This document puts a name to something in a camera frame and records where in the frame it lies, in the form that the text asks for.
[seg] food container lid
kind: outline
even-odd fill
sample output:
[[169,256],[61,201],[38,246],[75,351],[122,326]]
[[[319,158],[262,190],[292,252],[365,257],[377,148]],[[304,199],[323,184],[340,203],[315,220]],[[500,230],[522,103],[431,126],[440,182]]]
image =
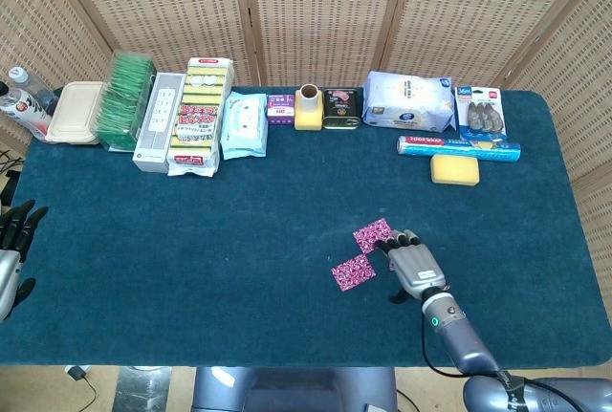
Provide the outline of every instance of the food container lid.
[[92,133],[102,82],[71,82],[62,90],[49,124],[47,140],[96,144]]

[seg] white box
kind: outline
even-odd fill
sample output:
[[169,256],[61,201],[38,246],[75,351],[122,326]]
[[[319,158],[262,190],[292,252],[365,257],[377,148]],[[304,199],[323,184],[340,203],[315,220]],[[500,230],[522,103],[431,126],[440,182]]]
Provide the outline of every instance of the white box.
[[132,161],[142,171],[167,173],[174,118],[181,103],[186,76],[157,73]]

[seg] electrical cable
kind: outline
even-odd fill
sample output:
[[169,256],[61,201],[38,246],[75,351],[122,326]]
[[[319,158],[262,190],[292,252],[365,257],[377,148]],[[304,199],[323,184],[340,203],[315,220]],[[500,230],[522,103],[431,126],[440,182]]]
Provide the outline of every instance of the electrical cable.
[[395,391],[397,391],[399,395],[401,395],[402,397],[404,397],[404,399],[405,399],[406,401],[410,402],[410,405],[412,406],[412,408],[413,408],[413,409],[414,409],[416,412],[421,412],[421,409],[420,409],[420,408],[419,408],[419,406],[416,404],[416,402],[415,402],[415,401],[413,401],[413,400],[412,400],[412,399],[411,399],[411,398],[410,398],[410,397],[409,397],[409,396],[408,396],[406,393],[404,393],[404,392],[403,392],[403,391],[401,391],[401,390],[398,390],[397,388],[396,388],[396,390],[395,390]]
[[[429,361],[429,357],[427,356],[426,343],[425,343],[425,341],[426,341],[425,326],[426,326],[425,315],[421,314],[421,350],[423,352],[423,359],[425,360],[425,363],[427,364],[429,369],[431,369],[433,372],[435,372],[436,374],[440,374],[441,376],[451,377],[453,379],[466,379],[466,378],[475,377],[475,376],[491,377],[492,379],[497,379],[497,376],[492,374],[492,373],[483,373],[483,374],[452,374],[452,373],[444,372],[444,371],[441,371],[440,369],[437,369],[433,364],[431,364],[431,361]],[[562,398],[568,404],[570,404],[574,408],[574,410],[576,410],[576,412],[584,412],[582,407],[580,407],[573,399],[571,399],[569,396],[567,396],[562,391],[557,390],[554,386],[548,385],[548,384],[546,384],[544,382],[541,382],[541,381],[538,381],[538,380],[532,380],[532,379],[526,379],[526,378],[523,378],[523,381],[526,384],[528,384],[528,385],[537,386],[537,387],[542,388],[544,390],[548,390],[551,393],[554,393],[555,395],[558,395],[560,398]]]
[[94,403],[94,401],[98,398],[98,391],[96,391],[96,388],[94,388],[94,385],[92,385],[89,380],[87,380],[86,377],[83,377],[83,380],[85,380],[87,382],[87,384],[89,385],[89,387],[92,389],[92,391],[94,392],[94,398],[89,401],[89,403],[83,407],[82,409],[78,409],[78,412],[83,412],[84,410],[88,409],[90,405],[92,405]]

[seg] white bottle cap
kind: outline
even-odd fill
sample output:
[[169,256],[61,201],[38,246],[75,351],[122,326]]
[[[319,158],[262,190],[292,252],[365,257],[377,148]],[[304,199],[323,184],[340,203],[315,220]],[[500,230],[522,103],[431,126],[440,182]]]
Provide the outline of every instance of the white bottle cap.
[[9,71],[9,77],[17,84],[23,84],[28,81],[28,73],[20,66],[13,66]]

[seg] blue table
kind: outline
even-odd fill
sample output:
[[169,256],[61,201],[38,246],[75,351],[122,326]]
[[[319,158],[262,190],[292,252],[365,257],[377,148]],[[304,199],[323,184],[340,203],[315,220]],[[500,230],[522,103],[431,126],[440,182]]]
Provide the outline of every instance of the blue table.
[[397,155],[402,131],[365,125],[271,126],[268,157],[221,162],[213,179],[35,142],[15,201],[50,212],[0,362],[423,365],[419,305],[389,303],[399,283],[380,252],[377,277],[347,293],[330,273],[360,252],[351,232],[381,217],[420,234],[504,367],[606,361],[610,325],[549,110],[534,93],[502,98],[523,155],[481,162],[475,187],[433,184],[429,159]]

